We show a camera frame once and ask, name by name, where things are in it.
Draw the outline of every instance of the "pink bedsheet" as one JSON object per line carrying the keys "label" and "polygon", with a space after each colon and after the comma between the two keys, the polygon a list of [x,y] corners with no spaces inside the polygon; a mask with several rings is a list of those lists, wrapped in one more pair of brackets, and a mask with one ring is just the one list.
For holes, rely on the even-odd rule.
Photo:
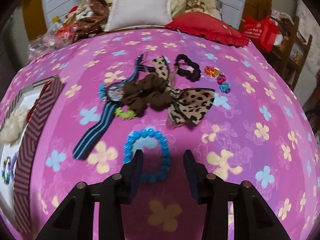
{"label": "pink bedsheet", "polygon": [[[203,75],[200,81],[191,83],[178,76],[176,86],[214,88],[214,106],[193,130],[167,127],[167,111],[147,109],[142,118],[115,118],[89,158],[74,160],[74,146],[100,117],[99,85],[129,77],[135,58],[145,51],[146,65],[163,55],[172,69],[180,53],[197,62]],[[204,73],[207,65],[217,66],[226,75],[231,83],[229,94],[221,93],[216,80]],[[209,172],[227,181],[251,181],[291,239],[307,238],[320,211],[315,138],[294,94],[253,44],[234,48],[163,29],[83,40],[20,70],[0,103],[0,120],[21,88],[55,74],[65,87],[46,122],[33,165],[30,202],[34,236],[77,182],[101,182],[120,170],[123,145],[133,130],[153,127],[168,138],[172,166],[163,182],[140,184],[133,203],[123,206],[127,240],[201,239],[206,207],[198,206],[191,197],[182,163],[186,149],[191,149]],[[157,141],[140,139],[135,148],[145,153],[144,169],[156,170],[157,164],[154,166],[148,155],[160,155]],[[228,209],[232,237],[231,203]],[[8,227],[17,240],[22,239],[12,225]],[[94,240],[98,239],[97,228],[95,223]]]}

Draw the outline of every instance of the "blue flower print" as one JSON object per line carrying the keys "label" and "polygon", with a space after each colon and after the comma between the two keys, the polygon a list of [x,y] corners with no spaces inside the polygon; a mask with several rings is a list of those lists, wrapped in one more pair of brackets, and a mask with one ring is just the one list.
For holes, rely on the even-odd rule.
{"label": "blue flower print", "polygon": [[243,65],[246,67],[251,67],[251,64],[248,61],[242,61]]}
{"label": "blue flower print", "polygon": [[114,39],[112,39],[112,41],[120,41],[120,40],[122,40],[121,37],[115,37]]}
{"label": "blue flower print", "polygon": [[66,159],[64,153],[58,153],[57,150],[53,150],[51,156],[45,161],[45,165],[52,167],[54,172],[60,171],[60,163]]}
{"label": "blue flower print", "polygon": [[225,109],[230,109],[230,106],[227,102],[228,102],[228,98],[224,96],[219,96],[218,93],[214,93],[214,101],[213,101],[214,106],[222,106]]}
{"label": "blue flower print", "polygon": [[218,45],[211,45],[211,47],[213,47],[213,48],[216,49],[216,50],[221,49]]}
{"label": "blue flower print", "polygon": [[271,114],[268,112],[268,108],[266,106],[259,107],[259,111],[263,114],[263,117],[266,119],[266,121],[270,121]]}
{"label": "blue flower print", "polygon": [[40,74],[39,74],[39,77],[42,77],[44,75],[45,71],[42,71]]}
{"label": "blue flower print", "polygon": [[168,59],[168,57],[164,57],[165,61],[169,64],[171,61]]}
{"label": "blue flower print", "polygon": [[113,56],[120,56],[125,54],[126,54],[125,50],[120,50],[112,53]]}
{"label": "blue flower print", "polygon": [[310,177],[310,174],[311,174],[311,166],[310,166],[310,161],[308,161],[308,165],[307,165],[307,171],[308,171],[308,177]]}
{"label": "blue flower print", "polygon": [[292,114],[291,114],[290,109],[289,109],[289,108],[287,108],[287,107],[285,107],[285,106],[284,106],[283,108],[284,108],[285,113],[287,114],[287,116],[289,116],[289,117],[293,118],[293,116],[292,116]]}
{"label": "blue flower print", "polygon": [[274,183],[275,182],[275,177],[270,174],[270,167],[269,166],[264,166],[263,171],[258,171],[256,173],[256,180],[257,181],[262,181],[261,182],[261,187],[266,188],[269,183]]}
{"label": "blue flower print", "polygon": [[302,115],[303,119],[306,121],[307,120],[306,114],[305,113],[301,113],[301,115]]}
{"label": "blue flower print", "polygon": [[100,116],[98,114],[95,114],[97,111],[97,107],[93,107],[90,110],[89,109],[82,109],[80,111],[80,115],[83,116],[83,118],[80,120],[81,125],[86,125],[89,122],[97,122],[100,120]]}
{"label": "blue flower print", "polygon": [[[156,130],[154,127],[146,127],[145,130],[148,129],[153,129]],[[156,148],[158,144],[158,141],[155,138],[151,138],[151,137],[146,137],[146,138],[140,138],[138,140],[136,140],[136,142],[132,145],[132,152],[135,153],[136,150],[140,149],[142,151],[144,151],[144,148],[147,149],[153,149]]]}
{"label": "blue flower print", "polygon": [[213,54],[211,54],[211,53],[206,53],[206,54],[204,54],[208,59],[214,59],[214,60],[217,60],[218,58],[215,56],[215,55],[213,55]]}
{"label": "blue flower print", "polygon": [[69,62],[61,64],[61,66],[59,67],[59,69],[65,68],[68,64],[69,64]]}
{"label": "blue flower print", "polygon": [[152,37],[143,37],[141,38],[142,41],[149,41],[149,40],[152,40]]}

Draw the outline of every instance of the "red ruffled pillow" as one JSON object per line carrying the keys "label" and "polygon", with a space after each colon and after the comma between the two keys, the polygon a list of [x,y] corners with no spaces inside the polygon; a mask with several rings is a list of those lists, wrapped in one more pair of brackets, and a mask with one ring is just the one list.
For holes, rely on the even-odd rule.
{"label": "red ruffled pillow", "polygon": [[201,12],[184,13],[165,26],[170,30],[180,30],[194,36],[200,36],[209,41],[236,47],[248,45],[249,38],[208,14]]}

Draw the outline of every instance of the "black scrunchie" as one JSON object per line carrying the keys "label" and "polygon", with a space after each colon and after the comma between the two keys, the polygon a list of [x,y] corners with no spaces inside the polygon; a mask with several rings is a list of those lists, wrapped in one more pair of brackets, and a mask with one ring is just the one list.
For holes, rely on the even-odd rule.
{"label": "black scrunchie", "polygon": [[[183,60],[185,63],[187,63],[188,66],[193,68],[193,73],[189,70],[181,69],[179,68],[179,61]],[[201,77],[201,71],[200,67],[197,63],[191,61],[186,55],[179,54],[176,58],[176,62],[174,65],[178,68],[177,74],[181,77],[186,77],[186,79],[190,80],[191,82],[196,82]]]}

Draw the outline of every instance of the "metal bolt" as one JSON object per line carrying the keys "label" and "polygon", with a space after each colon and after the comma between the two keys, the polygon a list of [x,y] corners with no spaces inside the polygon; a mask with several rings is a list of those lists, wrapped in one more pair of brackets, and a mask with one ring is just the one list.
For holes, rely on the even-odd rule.
{"label": "metal bolt", "polygon": [[120,173],[116,173],[116,174],[113,174],[113,175],[112,175],[112,178],[113,178],[114,180],[119,180],[119,179],[122,178],[122,175],[121,175]]}
{"label": "metal bolt", "polygon": [[250,181],[247,181],[247,180],[244,180],[244,181],[242,182],[242,184],[243,184],[243,186],[245,186],[245,187],[251,187],[251,186],[252,186],[251,182],[250,182]]}
{"label": "metal bolt", "polygon": [[207,179],[212,180],[212,179],[216,179],[217,176],[214,175],[213,173],[208,173],[206,177],[207,177]]}
{"label": "metal bolt", "polygon": [[82,188],[84,188],[86,185],[87,185],[87,184],[86,184],[85,182],[79,182],[79,183],[77,184],[77,188],[78,188],[78,189],[82,189]]}

